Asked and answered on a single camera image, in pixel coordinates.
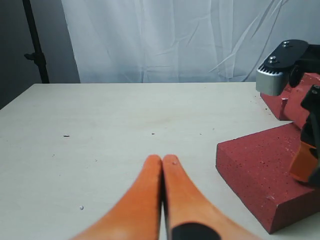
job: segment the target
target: gray wall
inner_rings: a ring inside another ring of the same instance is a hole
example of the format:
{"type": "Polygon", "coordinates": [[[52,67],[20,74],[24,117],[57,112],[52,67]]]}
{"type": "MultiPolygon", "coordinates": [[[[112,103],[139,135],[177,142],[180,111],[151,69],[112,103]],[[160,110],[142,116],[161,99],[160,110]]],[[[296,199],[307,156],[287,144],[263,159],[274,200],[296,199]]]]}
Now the gray wall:
{"type": "MultiPolygon", "coordinates": [[[[61,0],[31,0],[51,83],[79,83],[79,74],[61,0]]],[[[0,109],[41,83],[22,0],[0,0],[0,109]]]]}

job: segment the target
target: white table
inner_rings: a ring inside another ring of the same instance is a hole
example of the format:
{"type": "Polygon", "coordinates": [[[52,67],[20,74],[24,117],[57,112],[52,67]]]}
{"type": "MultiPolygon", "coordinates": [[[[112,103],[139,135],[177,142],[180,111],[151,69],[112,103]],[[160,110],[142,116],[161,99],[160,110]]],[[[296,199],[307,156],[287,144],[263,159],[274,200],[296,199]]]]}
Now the white table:
{"type": "Polygon", "coordinates": [[[268,235],[215,168],[217,143],[286,124],[266,107],[253,82],[33,85],[0,110],[0,239],[68,239],[120,199],[149,154],[172,153],[249,231],[318,240],[320,214],[268,235]]]}

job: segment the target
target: white curtain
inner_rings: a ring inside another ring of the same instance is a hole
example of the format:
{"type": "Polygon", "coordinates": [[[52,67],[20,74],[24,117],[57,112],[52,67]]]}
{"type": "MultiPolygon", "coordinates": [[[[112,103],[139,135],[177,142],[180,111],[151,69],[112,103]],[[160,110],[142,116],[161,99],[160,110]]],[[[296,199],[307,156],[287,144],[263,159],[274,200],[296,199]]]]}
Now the white curtain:
{"type": "Polygon", "coordinates": [[[278,44],[320,44],[320,0],[62,0],[82,83],[243,82],[278,44]]]}

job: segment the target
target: red sponge block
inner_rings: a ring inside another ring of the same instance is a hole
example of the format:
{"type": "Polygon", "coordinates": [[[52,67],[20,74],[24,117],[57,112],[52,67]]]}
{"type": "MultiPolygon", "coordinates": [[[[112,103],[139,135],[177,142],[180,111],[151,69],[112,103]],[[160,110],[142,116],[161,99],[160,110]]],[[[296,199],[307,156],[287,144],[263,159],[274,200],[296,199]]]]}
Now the red sponge block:
{"type": "Polygon", "coordinates": [[[299,145],[292,123],[217,145],[218,172],[270,234],[320,211],[320,190],[288,174],[299,145]]]}

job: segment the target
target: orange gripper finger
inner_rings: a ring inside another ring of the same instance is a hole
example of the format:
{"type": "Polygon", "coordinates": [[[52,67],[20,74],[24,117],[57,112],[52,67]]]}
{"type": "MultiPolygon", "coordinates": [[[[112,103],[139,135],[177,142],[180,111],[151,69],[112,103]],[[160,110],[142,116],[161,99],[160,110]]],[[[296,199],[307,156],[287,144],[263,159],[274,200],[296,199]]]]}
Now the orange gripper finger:
{"type": "Polygon", "coordinates": [[[316,148],[302,141],[299,151],[290,164],[290,175],[300,182],[307,183],[318,165],[318,159],[311,154],[310,149],[316,148]]]}
{"type": "Polygon", "coordinates": [[[157,240],[161,219],[161,180],[161,158],[150,155],[119,202],[72,240],[157,240]]]}
{"type": "Polygon", "coordinates": [[[169,240],[258,240],[212,205],[190,180],[178,157],[162,161],[169,240]]]}

